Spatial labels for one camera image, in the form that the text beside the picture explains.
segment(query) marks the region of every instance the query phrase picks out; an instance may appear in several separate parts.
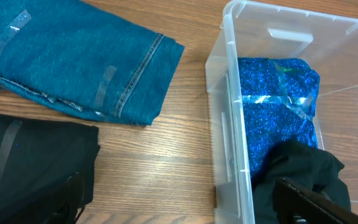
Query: plastic bin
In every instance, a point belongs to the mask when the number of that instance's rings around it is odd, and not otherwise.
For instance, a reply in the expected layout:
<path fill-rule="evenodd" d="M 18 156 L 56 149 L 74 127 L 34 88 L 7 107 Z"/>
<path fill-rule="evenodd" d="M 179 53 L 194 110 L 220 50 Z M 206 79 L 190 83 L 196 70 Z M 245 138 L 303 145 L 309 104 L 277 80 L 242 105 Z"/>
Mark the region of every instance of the plastic bin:
<path fill-rule="evenodd" d="M 238 57 L 301 58 L 319 73 L 319 148 L 345 164 L 339 177 L 358 213 L 358 19 L 252 1 L 229 2 L 223 18 L 206 62 L 216 222 L 255 222 Z"/>

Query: clear plastic container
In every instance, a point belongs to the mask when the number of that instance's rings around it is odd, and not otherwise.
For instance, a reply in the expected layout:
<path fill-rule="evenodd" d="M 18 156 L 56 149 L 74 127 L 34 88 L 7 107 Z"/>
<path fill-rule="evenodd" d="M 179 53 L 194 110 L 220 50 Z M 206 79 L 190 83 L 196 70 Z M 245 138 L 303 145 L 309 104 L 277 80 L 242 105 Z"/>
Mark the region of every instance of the clear plastic container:
<path fill-rule="evenodd" d="M 255 222 L 238 57 L 301 58 L 318 72 L 319 148 L 345 164 L 339 178 L 358 213 L 358 19 L 252 1 L 229 2 L 223 18 L 206 62 L 216 222 Z"/>

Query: blue patterned fabric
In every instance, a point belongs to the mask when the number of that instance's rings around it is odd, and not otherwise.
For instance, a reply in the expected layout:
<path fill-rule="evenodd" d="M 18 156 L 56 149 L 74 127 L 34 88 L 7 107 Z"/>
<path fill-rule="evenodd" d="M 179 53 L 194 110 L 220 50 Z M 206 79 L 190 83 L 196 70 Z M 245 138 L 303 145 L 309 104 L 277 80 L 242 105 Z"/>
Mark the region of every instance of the blue patterned fabric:
<path fill-rule="evenodd" d="M 318 147 L 313 117 L 319 75 L 297 58 L 238 58 L 251 177 L 273 146 L 296 139 Z"/>
<path fill-rule="evenodd" d="M 78 0 L 0 1 L 0 35 L 24 10 L 31 20 L 2 51 L 0 87 L 83 119 L 152 124 L 182 45 Z"/>

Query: brown tabletop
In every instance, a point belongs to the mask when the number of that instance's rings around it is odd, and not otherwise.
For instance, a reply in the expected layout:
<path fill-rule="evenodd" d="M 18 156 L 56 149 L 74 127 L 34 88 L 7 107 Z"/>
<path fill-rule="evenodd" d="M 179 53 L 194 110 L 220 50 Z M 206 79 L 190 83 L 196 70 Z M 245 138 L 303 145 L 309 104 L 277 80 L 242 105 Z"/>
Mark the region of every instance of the brown tabletop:
<path fill-rule="evenodd" d="M 164 33 L 186 49 L 161 115 L 145 128 L 70 118 L 0 91 L 0 113 L 100 128 L 94 200 L 79 223 L 214 223 L 213 160 L 205 62 L 227 0 L 88 0 Z M 358 18 L 358 0 L 263 0 Z"/>

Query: wooden surface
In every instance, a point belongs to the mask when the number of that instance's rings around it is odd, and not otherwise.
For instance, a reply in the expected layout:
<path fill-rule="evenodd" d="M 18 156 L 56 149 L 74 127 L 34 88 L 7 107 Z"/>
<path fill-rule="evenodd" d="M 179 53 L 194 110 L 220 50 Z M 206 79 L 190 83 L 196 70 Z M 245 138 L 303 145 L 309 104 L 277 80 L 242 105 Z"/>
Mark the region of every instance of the wooden surface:
<path fill-rule="evenodd" d="M 79 223 L 213 223 L 213 162 L 204 65 L 225 0 L 89 0 L 186 49 L 161 115 L 146 128 L 69 118 L 0 91 L 0 113 L 100 127 L 94 201 Z M 356 0 L 266 0 L 358 18 Z"/>

